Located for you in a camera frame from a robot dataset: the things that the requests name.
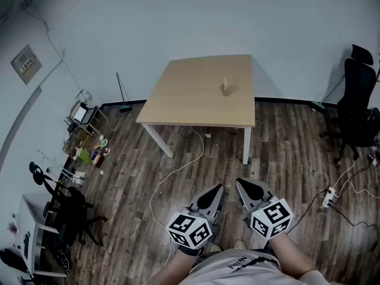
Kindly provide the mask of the white desk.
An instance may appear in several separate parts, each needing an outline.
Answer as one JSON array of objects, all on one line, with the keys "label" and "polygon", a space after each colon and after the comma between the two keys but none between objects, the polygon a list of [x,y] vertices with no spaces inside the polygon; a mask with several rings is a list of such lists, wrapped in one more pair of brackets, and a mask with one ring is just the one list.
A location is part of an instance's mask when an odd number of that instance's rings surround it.
[{"label": "white desk", "polygon": [[16,228],[15,235],[16,247],[20,247],[20,255],[26,265],[27,272],[32,276],[48,276],[48,277],[67,277],[66,273],[56,273],[52,271],[42,271],[35,269],[35,260],[37,251],[44,249],[45,247],[37,242],[39,232],[47,231],[59,234],[59,231],[54,228],[45,225],[46,219],[40,214],[43,213],[44,208],[40,204],[36,206],[37,211],[33,211],[31,208],[33,204],[27,199],[25,195],[21,197],[21,201],[16,214]]}]

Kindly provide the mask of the person's white shirt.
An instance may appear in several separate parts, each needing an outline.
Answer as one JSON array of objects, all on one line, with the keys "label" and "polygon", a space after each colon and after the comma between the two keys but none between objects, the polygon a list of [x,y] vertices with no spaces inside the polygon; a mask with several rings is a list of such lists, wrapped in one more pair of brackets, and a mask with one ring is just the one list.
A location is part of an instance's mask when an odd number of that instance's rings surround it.
[{"label": "person's white shirt", "polygon": [[197,264],[180,285],[330,285],[317,270],[293,278],[273,255],[229,249]]}]

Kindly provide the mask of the black metal rack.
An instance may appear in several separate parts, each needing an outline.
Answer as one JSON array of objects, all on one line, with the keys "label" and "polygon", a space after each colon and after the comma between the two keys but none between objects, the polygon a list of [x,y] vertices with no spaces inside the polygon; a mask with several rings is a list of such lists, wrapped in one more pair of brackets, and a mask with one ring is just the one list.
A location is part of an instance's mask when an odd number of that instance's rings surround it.
[{"label": "black metal rack", "polygon": [[[85,114],[83,120],[81,123],[77,122],[76,120],[73,119],[73,116],[75,114],[75,112],[77,111],[77,109],[79,107],[82,107],[84,108],[85,110],[87,110],[87,113]],[[94,136],[95,133],[97,133],[98,135],[103,135],[102,132],[100,132],[94,125],[93,125],[93,120],[95,121],[99,121],[97,116],[103,116],[105,121],[108,122],[108,118],[106,117],[106,115],[97,107],[92,107],[92,108],[88,108],[84,103],[81,103],[81,102],[78,102],[73,108],[72,108],[72,111],[70,112],[69,114],[69,117],[68,119],[73,121],[73,123],[75,123],[77,126],[79,126],[82,130],[84,130],[86,133],[88,133],[91,137]]]}]

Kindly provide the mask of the black headrest office chair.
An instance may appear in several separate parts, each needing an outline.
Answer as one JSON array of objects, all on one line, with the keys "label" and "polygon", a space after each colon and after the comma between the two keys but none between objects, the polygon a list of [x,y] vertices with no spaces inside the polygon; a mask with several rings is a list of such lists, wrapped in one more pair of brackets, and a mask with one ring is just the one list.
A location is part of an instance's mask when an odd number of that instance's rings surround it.
[{"label": "black headrest office chair", "polygon": [[344,94],[337,103],[337,116],[330,122],[336,130],[319,134],[321,138],[341,140],[339,155],[333,159],[334,164],[340,163],[347,145],[353,150],[353,160],[357,160],[357,149],[374,146],[380,134],[380,110],[376,107],[368,109],[369,99],[377,83],[372,65],[371,53],[353,45],[351,57],[344,62]]}]

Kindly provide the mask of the white power strip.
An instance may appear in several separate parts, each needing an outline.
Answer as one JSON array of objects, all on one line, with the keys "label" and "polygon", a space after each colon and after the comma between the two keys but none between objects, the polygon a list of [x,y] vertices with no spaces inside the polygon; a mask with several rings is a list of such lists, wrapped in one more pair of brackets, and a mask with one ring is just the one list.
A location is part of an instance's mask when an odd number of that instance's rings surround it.
[{"label": "white power strip", "polygon": [[335,194],[335,189],[333,187],[329,187],[325,196],[323,197],[323,202],[321,208],[328,208],[331,205],[337,203],[338,197]]}]

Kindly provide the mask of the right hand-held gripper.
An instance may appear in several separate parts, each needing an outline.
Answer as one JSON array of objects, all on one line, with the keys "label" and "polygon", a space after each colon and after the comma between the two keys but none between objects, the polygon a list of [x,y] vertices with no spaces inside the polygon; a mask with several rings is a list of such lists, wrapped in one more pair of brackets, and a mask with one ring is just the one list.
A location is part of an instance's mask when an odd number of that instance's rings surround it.
[{"label": "right hand-held gripper", "polygon": [[[247,211],[272,196],[266,183],[253,178],[237,178],[236,189]],[[260,208],[251,212],[248,218],[249,228],[266,240],[285,232],[292,219],[293,212],[284,198],[270,201],[264,207],[260,205]]]}]

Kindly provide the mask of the person's left forearm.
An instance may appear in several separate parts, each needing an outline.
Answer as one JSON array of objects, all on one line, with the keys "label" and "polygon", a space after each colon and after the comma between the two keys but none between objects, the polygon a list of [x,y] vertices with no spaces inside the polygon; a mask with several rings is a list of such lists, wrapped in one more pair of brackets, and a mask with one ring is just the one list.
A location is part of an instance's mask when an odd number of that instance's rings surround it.
[{"label": "person's left forearm", "polygon": [[148,282],[148,285],[178,285],[192,270],[198,257],[189,256],[177,249],[174,257]]}]

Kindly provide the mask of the person's right forearm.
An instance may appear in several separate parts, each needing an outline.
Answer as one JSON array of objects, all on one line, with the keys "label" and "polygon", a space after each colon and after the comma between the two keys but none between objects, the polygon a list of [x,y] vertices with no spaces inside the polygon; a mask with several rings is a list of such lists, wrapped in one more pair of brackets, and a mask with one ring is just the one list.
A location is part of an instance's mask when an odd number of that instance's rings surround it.
[{"label": "person's right forearm", "polygon": [[299,279],[304,274],[317,270],[315,263],[292,240],[281,233],[269,240],[283,273]]}]

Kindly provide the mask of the grey wall electrical box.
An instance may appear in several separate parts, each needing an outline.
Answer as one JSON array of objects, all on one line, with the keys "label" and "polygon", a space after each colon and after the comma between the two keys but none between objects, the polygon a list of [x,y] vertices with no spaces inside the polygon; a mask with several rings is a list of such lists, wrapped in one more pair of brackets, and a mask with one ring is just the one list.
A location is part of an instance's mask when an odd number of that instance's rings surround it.
[{"label": "grey wall electrical box", "polygon": [[29,45],[11,61],[11,65],[25,85],[42,67],[41,62]]}]

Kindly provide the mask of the green broom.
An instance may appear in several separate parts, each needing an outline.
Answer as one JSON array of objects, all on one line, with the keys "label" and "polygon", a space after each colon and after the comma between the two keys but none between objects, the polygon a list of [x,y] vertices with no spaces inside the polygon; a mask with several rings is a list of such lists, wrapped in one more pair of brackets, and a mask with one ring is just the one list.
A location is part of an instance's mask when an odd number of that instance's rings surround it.
[{"label": "green broom", "polygon": [[124,113],[124,112],[130,112],[132,110],[132,107],[130,105],[126,105],[125,104],[124,94],[123,94],[122,86],[121,86],[122,84],[121,84],[121,81],[120,81],[118,73],[116,73],[116,77],[118,79],[118,85],[119,85],[119,89],[120,89],[122,100],[123,100],[123,105],[119,108],[119,111],[122,112],[122,113]]},{"label": "green broom", "polygon": [[315,110],[319,109],[321,111],[325,110],[324,102],[326,99],[335,91],[335,89],[341,84],[341,82],[345,79],[345,75],[343,74],[340,80],[336,83],[336,85],[324,96],[321,101],[311,101],[311,105]]}]

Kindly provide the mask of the black wristband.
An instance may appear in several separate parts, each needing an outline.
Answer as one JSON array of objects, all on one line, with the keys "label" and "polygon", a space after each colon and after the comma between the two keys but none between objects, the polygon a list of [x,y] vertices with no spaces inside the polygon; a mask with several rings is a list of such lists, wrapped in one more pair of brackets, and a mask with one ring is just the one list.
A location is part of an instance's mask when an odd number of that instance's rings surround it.
[{"label": "black wristband", "polygon": [[180,250],[185,255],[189,255],[191,257],[199,257],[203,253],[204,247],[202,246],[199,249],[191,249],[189,247],[179,245],[178,250]]}]

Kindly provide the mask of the small white screen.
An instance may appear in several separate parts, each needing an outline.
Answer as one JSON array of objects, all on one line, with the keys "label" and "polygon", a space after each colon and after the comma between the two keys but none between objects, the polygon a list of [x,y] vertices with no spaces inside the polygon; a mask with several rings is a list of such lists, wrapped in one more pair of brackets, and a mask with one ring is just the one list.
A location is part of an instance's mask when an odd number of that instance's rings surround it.
[{"label": "small white screen", "polygon": [[87,113],[87,110],[85,110],[84,108],[80,106],[75,112],[73,119],[81,123],[86,113]]}]

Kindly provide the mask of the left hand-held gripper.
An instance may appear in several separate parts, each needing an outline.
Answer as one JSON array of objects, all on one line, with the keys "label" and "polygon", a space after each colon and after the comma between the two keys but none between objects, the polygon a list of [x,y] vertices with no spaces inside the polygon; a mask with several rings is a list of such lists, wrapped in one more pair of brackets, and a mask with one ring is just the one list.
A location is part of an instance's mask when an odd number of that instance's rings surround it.
[{"label": "left hand-held gripper", "polygon": [[170,237],[180,246],[199,249],[213,243],[220,231],[217,217],[224,198],[224,186],[214,185],[196,194],[189,207],[175,212],[166,225]]}]

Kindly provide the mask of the light wooden table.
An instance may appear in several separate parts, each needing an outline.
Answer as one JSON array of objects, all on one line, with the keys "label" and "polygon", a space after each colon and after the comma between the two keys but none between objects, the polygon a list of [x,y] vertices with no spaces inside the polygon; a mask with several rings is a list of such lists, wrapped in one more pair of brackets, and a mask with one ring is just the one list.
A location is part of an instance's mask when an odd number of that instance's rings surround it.
[{"label": "light wooden table", "polygon": [[[228,81],[222,92],[223,78]],[[248,164],[255,126],[251,55],[219,55],[170,61],[144,104],[141,124],[168,157],[169,146],[156,125],[243,128],[242,163]]]}]

